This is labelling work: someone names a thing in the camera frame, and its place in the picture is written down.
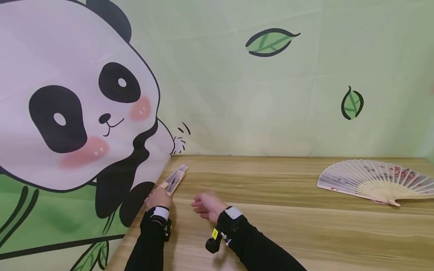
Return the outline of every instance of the left hand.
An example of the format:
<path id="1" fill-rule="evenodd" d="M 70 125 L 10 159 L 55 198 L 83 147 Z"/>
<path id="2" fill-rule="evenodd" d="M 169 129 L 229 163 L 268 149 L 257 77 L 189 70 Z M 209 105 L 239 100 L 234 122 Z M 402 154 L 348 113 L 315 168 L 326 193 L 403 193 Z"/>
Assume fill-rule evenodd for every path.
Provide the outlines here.
<path id="1" fill-rule="evenodd" d="M 151 191 L 149 196 L 145 199 L 145 210 L 156 206 L 163 206 L 170 210 L 172 207 L 172 197 L 169 196 L 164 188 L 157 188 Z"/>

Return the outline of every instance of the folding fan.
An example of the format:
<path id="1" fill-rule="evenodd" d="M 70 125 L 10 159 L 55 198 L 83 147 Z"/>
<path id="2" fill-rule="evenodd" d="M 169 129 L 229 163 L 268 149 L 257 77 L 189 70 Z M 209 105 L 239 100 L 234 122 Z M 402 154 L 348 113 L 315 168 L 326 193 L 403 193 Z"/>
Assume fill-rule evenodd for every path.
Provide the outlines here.
<path id="1" fill-rule="evenodd" d="M 187 171 L 188 167 L 186 165 L 181 165 L 162 184 L 160 184 L 159 187 L 166 189 L 167 194 L 171 196 L 181 183 Z"/>
<path id="2" fill-rule="evenodd" d="M 372 160 L 333 164 L 321 173 L 317 187 L 398 207 L 398 199 L 434 198 L 434 179 L 409 168 Z"/>

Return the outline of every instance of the panda nose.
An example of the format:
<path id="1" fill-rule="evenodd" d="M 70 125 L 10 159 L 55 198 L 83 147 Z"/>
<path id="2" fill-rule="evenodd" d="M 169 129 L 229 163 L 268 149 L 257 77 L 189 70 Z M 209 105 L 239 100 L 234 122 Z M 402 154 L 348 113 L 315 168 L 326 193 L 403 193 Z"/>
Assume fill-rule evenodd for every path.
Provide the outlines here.
<path id="1" fill-rule="evenodd" d="M 101 117 L 99 117 L 99 123 L 104 124 L 104 123 L 106 123 L 106 122 L 107 122 L 111 117 L 112 117 L 112 115 L 110 115 L 109 113 L 102 114 Z"/>

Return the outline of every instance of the wooden table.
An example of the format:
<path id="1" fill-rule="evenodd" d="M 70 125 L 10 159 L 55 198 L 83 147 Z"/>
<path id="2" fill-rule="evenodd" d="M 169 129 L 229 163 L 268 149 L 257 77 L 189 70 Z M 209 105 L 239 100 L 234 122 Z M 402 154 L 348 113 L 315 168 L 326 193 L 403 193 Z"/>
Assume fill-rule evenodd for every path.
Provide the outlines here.
<path id="1" fill-rule="evenodd" d="M 213 225 L 192 211 L 196 193 L 213 189 L 250 223 L 312 271 L 434 270 L 434 200 L 404 200 L 401 208 L 319 189 L 320 173 L 343 157 L 172 158 L 163 181 L 181 164 L 189 171 L 174 194 L 172 236 L 164 270 L 245 270 L 224 245 L 205 250 Z M 434 176 L 425 159 L 374 158 Z M 140 212 L 106 271 L 124 270 Z"/>

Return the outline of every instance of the panda eye patch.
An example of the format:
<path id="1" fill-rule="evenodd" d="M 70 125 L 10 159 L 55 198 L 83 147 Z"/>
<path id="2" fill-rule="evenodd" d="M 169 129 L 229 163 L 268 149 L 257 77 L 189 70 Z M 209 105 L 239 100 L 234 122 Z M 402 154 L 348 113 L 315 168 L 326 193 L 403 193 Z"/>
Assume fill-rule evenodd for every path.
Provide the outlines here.
<path id="1" fill-rule="evenodd" d="M 99 89 L 105 97 L 120 103 L 140 98 L 140 85 L 131 71 L 116 62 L 107 63 L 99 74 Z"/>
<path id="2" fill-rule="evenodd" d="M 49 85 L 30 98 L 30 116 L 45 144 L 56 153 L 70 153 L 86 144 L 80 99 L 71 90 Z"/>

